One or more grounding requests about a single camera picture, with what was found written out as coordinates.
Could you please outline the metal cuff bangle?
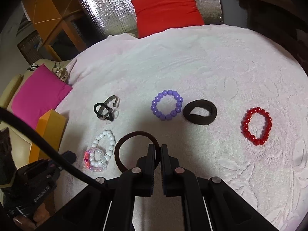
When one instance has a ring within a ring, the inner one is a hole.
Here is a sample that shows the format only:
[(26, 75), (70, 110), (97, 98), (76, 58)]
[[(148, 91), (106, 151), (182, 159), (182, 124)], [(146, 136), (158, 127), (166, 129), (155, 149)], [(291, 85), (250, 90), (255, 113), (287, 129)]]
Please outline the metal cuff bangle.
[(100, 120), (114, 121), (114, 109), (119, 104), (119, 98), (116, 95), (108, 97), (103, 103), (96, 103), (93, 111)]

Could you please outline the orange cardboard tray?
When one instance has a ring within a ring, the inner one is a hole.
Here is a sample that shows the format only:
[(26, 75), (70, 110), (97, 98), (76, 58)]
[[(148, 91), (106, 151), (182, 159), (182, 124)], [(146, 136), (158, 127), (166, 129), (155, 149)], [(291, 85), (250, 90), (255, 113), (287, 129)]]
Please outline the orange cardboard tray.
[[(40, 117), (36, 132), (56, 151), (59, 151), (59, 146), (62, 140), (64, 129), (67, 119), (56, 112), (55, 110), (49, 110), (43, 116)], [(40, 148), (32, 143), (30, 147), (29, 163), (36, 162), (41, 159), (49, 159)]]

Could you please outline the magenta pillow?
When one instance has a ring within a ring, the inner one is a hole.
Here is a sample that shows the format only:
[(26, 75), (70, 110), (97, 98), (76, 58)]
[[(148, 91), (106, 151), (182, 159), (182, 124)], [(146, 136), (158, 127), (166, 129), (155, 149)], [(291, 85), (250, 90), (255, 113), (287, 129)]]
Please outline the magenta pillow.
[(14, 96), (12, 112), (35, 129), (40, 117), (49, 110), (56, 109), (72, 89), (42, 64)]

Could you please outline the white textured blanket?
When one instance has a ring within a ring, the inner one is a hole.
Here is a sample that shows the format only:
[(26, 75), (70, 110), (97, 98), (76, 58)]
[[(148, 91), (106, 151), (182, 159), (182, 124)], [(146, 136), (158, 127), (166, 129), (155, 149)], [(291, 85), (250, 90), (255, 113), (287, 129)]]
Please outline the white textured blanket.
[[(196, 176), (219, 176), (279, 230), (295, 230), (307, 213), (307, 75), (280, 45), (243, 28), (169, 29), (137, 39), (110, 36), (68, 65), (72, 91), (57, 107), (68, 119), (60, 151), (84, 152), (103, 131), (115, 139), (152, 134)], [(161, 121), (151, 102), (175, 90), (184, 104), (217, 108), (207, 126), (182, 115)], [(93, 111), (116, 95), (114, 121)]]

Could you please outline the wooden pillar cabinet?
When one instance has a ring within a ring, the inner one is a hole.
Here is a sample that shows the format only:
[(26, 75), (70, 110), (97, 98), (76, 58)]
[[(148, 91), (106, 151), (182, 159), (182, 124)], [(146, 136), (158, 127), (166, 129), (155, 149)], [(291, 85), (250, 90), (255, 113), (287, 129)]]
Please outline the wooden pillar cabinet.
[(72, 23), (84, 15), (79, 0), (22, 0), (22, 2), (35, 30), (42, 39), (42, 46), (54, 60), (60, 61), (61, 58), (51, 43), (62, 31), (77, 51), (82, 52), (87, 48)]

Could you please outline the silver foil insulation panel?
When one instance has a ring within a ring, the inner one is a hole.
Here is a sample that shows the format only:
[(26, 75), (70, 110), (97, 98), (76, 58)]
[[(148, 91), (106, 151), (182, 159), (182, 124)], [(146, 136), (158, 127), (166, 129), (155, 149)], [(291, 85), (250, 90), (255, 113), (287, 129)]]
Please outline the silver foil insulation panel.
[[(122, 33), (137, 35), (131, 0), (79, 0), (97, 30), (105, 37)], [(195, 0), (206, 24), (222, 24), (220, 0)]]

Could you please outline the red pillow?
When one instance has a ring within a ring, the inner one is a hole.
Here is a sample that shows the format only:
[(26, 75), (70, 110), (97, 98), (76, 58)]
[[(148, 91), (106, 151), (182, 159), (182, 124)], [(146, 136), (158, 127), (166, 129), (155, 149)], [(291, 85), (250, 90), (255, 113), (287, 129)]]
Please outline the red pillow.
[(132, 0), (131, 3), (139, 38), (171, 28), (205, 24), (195, 0)]

